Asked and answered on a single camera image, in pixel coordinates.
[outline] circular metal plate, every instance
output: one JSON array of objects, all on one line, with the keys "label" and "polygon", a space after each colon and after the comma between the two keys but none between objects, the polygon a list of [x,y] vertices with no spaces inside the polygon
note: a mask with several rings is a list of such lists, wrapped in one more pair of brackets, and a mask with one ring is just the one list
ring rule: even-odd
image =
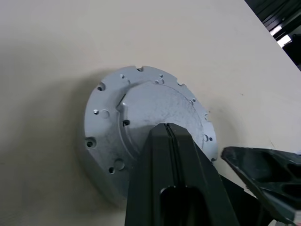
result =
[{"label": "circular metal plate", "polygon": [[207,113],[185,85],[153,67],[122,68],[93,90],[86,106],[80,158],[96,186],[114,203],[127,198],[129,171],[159,123],[188,130],[208,159],[217,143]]}]

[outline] metal flange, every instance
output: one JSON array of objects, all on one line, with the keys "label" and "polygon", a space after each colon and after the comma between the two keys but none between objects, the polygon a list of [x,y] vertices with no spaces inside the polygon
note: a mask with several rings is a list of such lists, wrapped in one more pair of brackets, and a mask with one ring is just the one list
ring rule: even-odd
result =
[{"label": "metal flange", "polygon": [[217,158],[207,112],[184,84],[153,67],[129,66],[106,76],[88,100],[79,157],[113,203],[127,198],[129,171],[149,131],[159,123],[184,127],[208,159]]}]

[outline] aluminum disc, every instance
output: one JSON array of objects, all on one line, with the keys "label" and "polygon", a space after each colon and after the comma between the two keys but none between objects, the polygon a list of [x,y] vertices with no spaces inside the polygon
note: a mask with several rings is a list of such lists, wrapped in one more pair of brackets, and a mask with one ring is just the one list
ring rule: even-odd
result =
[{"label": "aluminum disc", "polygon": [[159,123],[188,130],[208,159],[217,143],[207,113],[185,85],[162,70],[135,66],[105,77],[88,100],[79,154],[95,185],[113,203],[127,198],[129,172]]}]

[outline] white surface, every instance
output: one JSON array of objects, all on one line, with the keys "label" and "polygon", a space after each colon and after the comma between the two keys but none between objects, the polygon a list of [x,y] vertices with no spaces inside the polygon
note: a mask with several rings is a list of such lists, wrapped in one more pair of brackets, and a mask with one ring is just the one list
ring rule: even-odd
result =
[{"label": "white surface", "polygon": [[3,0],[0,225],[123,225],[73,140],[91,89],[127,65],[184,82],[220,150],[301,147],[300,71],[243,0]]}]

